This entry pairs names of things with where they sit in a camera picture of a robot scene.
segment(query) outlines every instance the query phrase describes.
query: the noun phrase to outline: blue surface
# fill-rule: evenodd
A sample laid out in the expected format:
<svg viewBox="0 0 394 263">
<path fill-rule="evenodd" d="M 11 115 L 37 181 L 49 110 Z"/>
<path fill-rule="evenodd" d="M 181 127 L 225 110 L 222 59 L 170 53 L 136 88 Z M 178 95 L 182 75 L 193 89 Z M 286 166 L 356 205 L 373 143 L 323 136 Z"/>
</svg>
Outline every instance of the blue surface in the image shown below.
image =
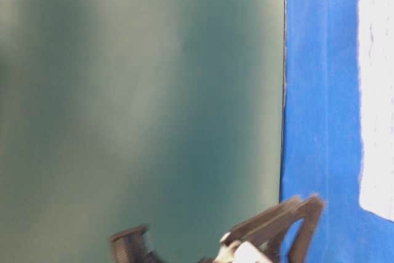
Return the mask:
<svg viewBox="0 0 394 263">
<path fill-rule="evenodd" d="M 319 193 L 327 201 L 307 262 L 394 261 L 394 223 L 358 203 L 357 5 L 287 0 L 281 198 Z"/>
</svg>

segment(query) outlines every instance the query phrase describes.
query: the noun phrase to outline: green board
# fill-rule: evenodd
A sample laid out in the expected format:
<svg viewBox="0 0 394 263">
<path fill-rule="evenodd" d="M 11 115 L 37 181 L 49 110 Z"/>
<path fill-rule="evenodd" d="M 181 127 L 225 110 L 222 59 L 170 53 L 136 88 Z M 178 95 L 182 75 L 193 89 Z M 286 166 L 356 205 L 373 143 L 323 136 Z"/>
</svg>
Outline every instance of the green board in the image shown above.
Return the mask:
<svg viewBox="0 0 394 263">
<path fill-rule="evenodd" d="M 283 0 L 0 0 L 2 262 L 214 256 L 278 201 Z"/>
</svg>

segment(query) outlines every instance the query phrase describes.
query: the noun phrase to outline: white component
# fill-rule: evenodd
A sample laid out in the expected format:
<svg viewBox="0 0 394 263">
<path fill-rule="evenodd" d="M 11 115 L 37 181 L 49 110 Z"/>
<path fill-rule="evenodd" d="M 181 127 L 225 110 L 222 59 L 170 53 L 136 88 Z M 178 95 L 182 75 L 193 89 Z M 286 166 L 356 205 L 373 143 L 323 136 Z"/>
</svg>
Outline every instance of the white component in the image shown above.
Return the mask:
<svg viewBox="0 0 394 263">
<path fill-rule="evenodd" d="M 394 0 L 359 0 L 358 15 L 360 205 L 394 221 Z"/>
<path fill-rule="evenodd" d="M 236 249 L 234 263 L 272 263 L 263 253 L 261 253 L 250 242 L 245 241 Z"/>
<path fill-rule="evenodd" d="M 234 253 L 242 242 L 239 240 L 233 241 L 229 246 L 225 244 L 220 245 L 219 253 L 214 260 L 214 263 L 231 263 L 234 261 Z"/>
<path fill-rule="evenodd" d="M 214 263 L 272 263 L 250 242 L 236 240 L 229 246 L 221 245 Z"/>
</svg>

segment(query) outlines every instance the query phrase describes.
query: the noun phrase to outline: white surface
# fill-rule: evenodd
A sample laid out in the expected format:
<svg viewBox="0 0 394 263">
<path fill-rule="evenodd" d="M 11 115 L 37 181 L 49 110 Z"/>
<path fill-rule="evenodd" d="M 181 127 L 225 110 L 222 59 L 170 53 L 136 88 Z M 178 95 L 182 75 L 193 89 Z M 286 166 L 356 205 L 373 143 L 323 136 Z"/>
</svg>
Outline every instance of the white surface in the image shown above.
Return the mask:
<svg viewBox="0 0 394 263">
<path fill-rule="evenodd" d="M 272 263 L 272 261 L 246 241 L 236 250 L 234 263 Z"/>
<path fill-rule="evenodd" d="M 394 221 L 394 0 L 359 1 L 360 205 Z"/>
</svg>

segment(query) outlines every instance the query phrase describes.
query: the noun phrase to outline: white paper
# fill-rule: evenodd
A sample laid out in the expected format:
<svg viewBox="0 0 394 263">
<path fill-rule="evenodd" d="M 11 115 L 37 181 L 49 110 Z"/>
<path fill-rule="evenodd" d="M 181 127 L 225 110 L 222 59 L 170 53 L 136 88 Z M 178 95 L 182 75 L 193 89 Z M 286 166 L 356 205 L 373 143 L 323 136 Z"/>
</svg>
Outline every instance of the white paper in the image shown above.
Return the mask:
<svg viewBox="0 0 394 263">
<path fill-rule="evenodd" d="M 394 0 L 359 0 L 360 205 L 394 221 Z"/>
</svg>

